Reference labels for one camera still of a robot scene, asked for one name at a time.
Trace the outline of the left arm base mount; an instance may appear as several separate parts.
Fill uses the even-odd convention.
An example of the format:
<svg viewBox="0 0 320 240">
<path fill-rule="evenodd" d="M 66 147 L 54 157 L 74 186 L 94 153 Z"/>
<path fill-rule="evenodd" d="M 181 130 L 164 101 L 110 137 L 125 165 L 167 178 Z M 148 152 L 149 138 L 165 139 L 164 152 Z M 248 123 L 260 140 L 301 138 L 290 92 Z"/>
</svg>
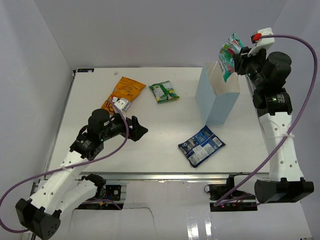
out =
<svg viewBox="0 0 320 240">
<path fill-rule="evenodd" d="M 118 184 L 96 186 L 95 184 L 85 183 L 83 185 L 79 184 L 74 190 L 80 194 L 81 199 L 85 202 L 119 201 L 122 195 L 122 186 Z"/>
</svg>

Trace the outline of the blue cookie bag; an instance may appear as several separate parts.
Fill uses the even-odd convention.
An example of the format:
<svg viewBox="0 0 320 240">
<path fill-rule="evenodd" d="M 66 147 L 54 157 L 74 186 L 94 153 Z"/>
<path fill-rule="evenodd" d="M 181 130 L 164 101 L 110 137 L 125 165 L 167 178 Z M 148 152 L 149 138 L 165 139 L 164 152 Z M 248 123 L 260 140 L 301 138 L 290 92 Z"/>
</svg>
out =
<svg viewBox="0 0 320 240">
<path fill-rule="evenodd" d="M 190 165 L 193 168 L 197 168 L 225 145 L 226 144 L 205 125 L 194 136 L 178 144 L 178 148 L 187 158 Z"/>
</svg>

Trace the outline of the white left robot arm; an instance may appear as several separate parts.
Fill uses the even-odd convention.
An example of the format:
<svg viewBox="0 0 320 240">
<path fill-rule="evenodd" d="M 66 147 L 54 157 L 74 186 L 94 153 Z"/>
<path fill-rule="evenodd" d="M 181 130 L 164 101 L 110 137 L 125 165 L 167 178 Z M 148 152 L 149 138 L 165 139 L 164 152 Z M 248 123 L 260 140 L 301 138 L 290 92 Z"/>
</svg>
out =
<svg viewBox="0 0 320 240">
<path fill-rule="evenodd" d="M 136 142 L 147 132 L 135 116 L 123 118 L 120 113 L 110 116 L 105 109 L 94 110 L 70 146 L 60 165 L 62 170 L 53 173 L 29 199 L 21 198 L 15 205 L 20 224 L 40 239 L 49 240 L 63 216 L 88 199 L 99 200 L 105 196 L 105 179 L 92 173 L 81 177 L 81 182 L 69 190 L 103 150 L 104 142 L 119 135 Z"/>
</svg>

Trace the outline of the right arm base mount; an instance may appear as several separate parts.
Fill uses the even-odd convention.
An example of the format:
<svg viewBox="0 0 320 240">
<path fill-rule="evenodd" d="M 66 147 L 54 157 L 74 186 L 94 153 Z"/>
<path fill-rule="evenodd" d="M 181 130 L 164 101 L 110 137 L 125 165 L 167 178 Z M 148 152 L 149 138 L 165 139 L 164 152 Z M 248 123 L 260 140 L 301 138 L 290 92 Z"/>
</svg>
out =
<svg viewBox="0 0 320 240">
<path fill-rule="evenodd" d="M 231 187 L 228 187 L 226 184 L 207 184 L 204 186 L 204 192 L 209 194 L 209 199 L 211 201 L 217 201 L 224 194 L 226 194 Z"/>
</svg>

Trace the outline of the teal Fox's mint bag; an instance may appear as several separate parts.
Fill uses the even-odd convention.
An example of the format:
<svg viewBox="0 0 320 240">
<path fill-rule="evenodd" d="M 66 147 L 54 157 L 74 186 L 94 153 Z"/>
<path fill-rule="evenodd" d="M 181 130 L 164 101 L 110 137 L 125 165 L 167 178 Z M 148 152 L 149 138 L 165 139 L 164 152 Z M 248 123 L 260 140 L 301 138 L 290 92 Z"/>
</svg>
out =
<svg viewBox="0 0 320 240">
<path fill-rule="evenodd" d="M 233 56 L 234 54 L 239 54 L 243 47 L 242 41 L 237 37 L 236 32 L 234 32 L 220 48 L 218 63 L 225 83 L 231 74 L 235 72 Z"/>
</svg>

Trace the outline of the green snack bag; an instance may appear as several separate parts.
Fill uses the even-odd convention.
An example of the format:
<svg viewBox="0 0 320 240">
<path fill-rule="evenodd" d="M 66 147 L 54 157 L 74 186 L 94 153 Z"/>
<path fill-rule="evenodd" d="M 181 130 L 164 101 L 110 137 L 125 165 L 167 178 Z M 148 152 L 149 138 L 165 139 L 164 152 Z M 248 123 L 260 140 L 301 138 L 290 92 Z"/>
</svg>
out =
<svg viewBox="0 0 320 240">
<path fill-rule="evenodd" d="M 158 104 L 178 100 L 180 97 L 176 94 L 172 83 L 167 80 L 160 83 L 154 83 L 149 86 L 155 96 Z"/>
</svg>

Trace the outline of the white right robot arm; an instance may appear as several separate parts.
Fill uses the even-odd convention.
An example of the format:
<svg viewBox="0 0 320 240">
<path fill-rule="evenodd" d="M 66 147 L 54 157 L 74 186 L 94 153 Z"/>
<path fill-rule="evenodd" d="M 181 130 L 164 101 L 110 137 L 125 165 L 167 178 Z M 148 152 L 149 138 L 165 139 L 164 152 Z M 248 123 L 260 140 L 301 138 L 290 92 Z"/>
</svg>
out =
<svg viewBox="0 0 320 240">
<path fill-rule="evenodd" d="M 262 48 L 251 53 L 243 47 L 233 55 L 234 70 L 254 86 L 252 95 L 269 160 L 268 179 L 257 179 L 254 194 L 261 204 L 296 203 L 314 192 L 296 156 L 292 125 L 292 103 L 284 85 L 291 73 L 291 58 L 283 52 L 267 54 Z"/>
</svg>

